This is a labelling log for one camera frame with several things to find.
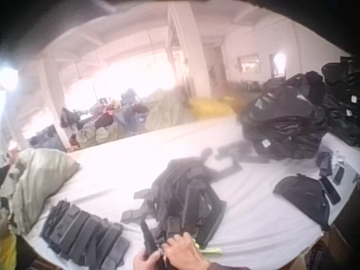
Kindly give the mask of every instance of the column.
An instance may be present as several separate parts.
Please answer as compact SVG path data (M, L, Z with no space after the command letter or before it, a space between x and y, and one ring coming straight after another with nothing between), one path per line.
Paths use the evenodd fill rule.
M64 148L68 149L70 148L69 138L65 130L60 127L61 112L65 106L65 96L57 69L57 62L53 56L44 56L38 61L38 74L46 105L54 119L55 130Z
M6 154L8 151L7 141L5 139L5 133L6 133L5 130L7 130L8 125L6 123L6 126L4 127L4 124L5 123L0 124L0 126L1 126L1 129L0 129L0 151L1 151L1 154Z
M171 67L173 69L176 85L178 86L178 85L180 85L180 76L179 76L179 71L176 69L176 66L175 66L175 59L173 56L173 51L172 51L171 47L167 47L167 48L165 48L165 50L166 50L166 54L168 55L168 61L171 64Z
M7 128L11 133L12 139L17 143L17 149L20 151L30 146L28 140L23 136L23 131L17 120L16 112L14 112L9 104L4 109L4 117L6 119Z
M211 97L208 67L194 13L187 1L170 2L169 27L175 26L181 49L187 59L193 91L197 97Z

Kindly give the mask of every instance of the yellow bag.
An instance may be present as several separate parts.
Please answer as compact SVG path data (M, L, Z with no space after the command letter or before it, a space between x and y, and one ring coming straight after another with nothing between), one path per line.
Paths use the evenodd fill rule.
M223 117L235 114L232 108L212 98L192 98L191 110L198 120Z
M12 233L1 238L1 267L4 270L16 268L16 236Z

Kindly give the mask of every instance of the person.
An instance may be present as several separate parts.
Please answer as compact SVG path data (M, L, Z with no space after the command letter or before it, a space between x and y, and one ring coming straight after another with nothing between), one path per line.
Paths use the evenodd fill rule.
M162 245L164 258L178 270L249 270L247 267L226 267L208 261L196 248L189 233L175 235ZM155 264L160 259L160 251L146 258L145 248L134 258L134 270L156 270Z

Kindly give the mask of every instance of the hand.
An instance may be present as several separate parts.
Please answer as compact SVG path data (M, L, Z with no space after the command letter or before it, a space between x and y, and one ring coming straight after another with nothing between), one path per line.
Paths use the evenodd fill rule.
M155 270L156 269L156 262L160 259L160 252L156 251L152 253L149 258L146 260L146 252L145 248L143 247L142 250L137 254L134 258L133 266L134 270Z
M186 232L184 236L175 235L162 245L170 264L179 270L207 270L207 261L196 248L191 236Z

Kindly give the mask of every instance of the white table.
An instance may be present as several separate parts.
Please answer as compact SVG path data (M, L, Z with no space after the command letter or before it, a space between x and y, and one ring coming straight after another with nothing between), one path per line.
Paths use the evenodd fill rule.
M80 268L56 255L39 237L50 207L59 200L76 204L81 209L119 222L122 212L137 209L142 200L133 194L151 187L152 182L176 158L199 156L206 147L214 151L220 146L242 139L241 127L235 117L200 121L174 128L110 142L70 154L80 171L67 181L61 190L46 201L46 205L26 236L27 242L45 259L65 269ZM338 150L346 161L360 172L360 151L327 134L323 144ZM216 161L211 157L207 165L223 169L230 159ZM320 226L289 202L276 197L272 191L284 177L302 173L318 178L313 159L283 161L268 164L242 163L243 170L213 184L222 200L227 202L224 218L208 247L221 248L223 255L210 258L228 266L248 266L251 269L277 269L313 244L322 235ZM331 224L348 201L355 184L348 179L337 187L341 202L331 206ZM155 227L155 220L148 221ZM124 226L123 236L131 245L125 255L125 265L132 269L132 260L143 245L140 227Z

